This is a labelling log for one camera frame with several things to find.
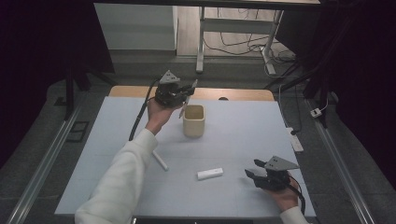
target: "person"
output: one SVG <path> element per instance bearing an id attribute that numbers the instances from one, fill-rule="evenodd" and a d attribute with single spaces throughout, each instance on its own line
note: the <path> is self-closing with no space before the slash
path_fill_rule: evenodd
<path id="1" fill-rule="evenodd" d="M 180 107 L 165 108 L 155 100 L 148 101 L 148 123 L 145 129 L 114 156 L 90 199 L 75 213 L 75 223 L 131 223 L 151 153 L 158 145 L 155 135 Z M 291 190 L 267 192 L 282 211 L 280 217 L 285 224 L 307 223 L 298 207 L 297 195 Z"/>

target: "hand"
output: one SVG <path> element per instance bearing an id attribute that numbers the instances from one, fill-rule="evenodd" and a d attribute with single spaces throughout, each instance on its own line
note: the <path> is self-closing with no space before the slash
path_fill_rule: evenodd
<path id="1" fill-rule="evenodd" d="M 290 184 L 296 189 L 298 188 L 298 184 L 293 178 L 290 178 Z M 273 199 L 276 201 L 277 206 L 282 212 L 292 207 L 298 206 L 298 196 L 289 188 L 278 191 L 271 191 L 266 189 L 265 191 L 273 197 Z"/>
<path id="2" fill-rule="evenodd" d="M 148 123 L 146 124 L 146 129 L 154 135 L 157 134 L 169 120 L 172 113 L 182 106 L 183 104 L 173 108 L 167 108 L 158 104 L 154 99 L 148 100 Z"/>

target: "wooden floor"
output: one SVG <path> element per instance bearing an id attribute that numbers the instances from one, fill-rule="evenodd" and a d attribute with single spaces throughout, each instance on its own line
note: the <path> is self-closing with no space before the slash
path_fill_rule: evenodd
<path id="1" fill-rule="evenodd" d="M 207 7 L 205 9 L 206 18 L 228 18 L 239 20 L 263 20 L 272 21 L 274 18 L 273 10 L 258 10 L 244 8 L 217 8 Z M 199 8 L 198 7 L 178 7 L 178 30 L 177 30 L 177 55 L 178 56 L 196 56 L 199 39 Z M 251 34 L 230 34 L 230 33 L 212 33 L 205 32 L 204 45 L 205 56 L 241 56 L 241 57 L 261 57 L 258 47 L 264 45 L 268 35 L 251 35 Z M 287 50 L 282 44 L 274 40 L 272 50 L 277 55 L 280 51 Z"/>

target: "beige cup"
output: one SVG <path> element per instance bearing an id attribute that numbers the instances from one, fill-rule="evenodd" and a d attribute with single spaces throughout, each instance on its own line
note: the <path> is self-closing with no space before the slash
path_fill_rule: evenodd
<path id="1" fill-rule="evenodd" d="M 187 105 L 183 115 L 183 132 L 188 137 L 200 137 L 205 130 L 205 110 L 202 105 Z"/>

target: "white sleeve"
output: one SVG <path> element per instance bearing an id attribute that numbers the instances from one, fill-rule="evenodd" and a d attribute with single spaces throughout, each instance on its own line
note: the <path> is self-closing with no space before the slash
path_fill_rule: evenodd
<path id="1" fill-rule="evenodd" d="M 284 224 L 308 224 L 299 206 L 292 207 L 280 214 Z"/>
<path id="2" fill-rule="evenodd" d="M 157 140 L 147 129 L 116 154 L 91 198 L 75 214 L 77 224 L 120 223 L 131 220 Z"/>

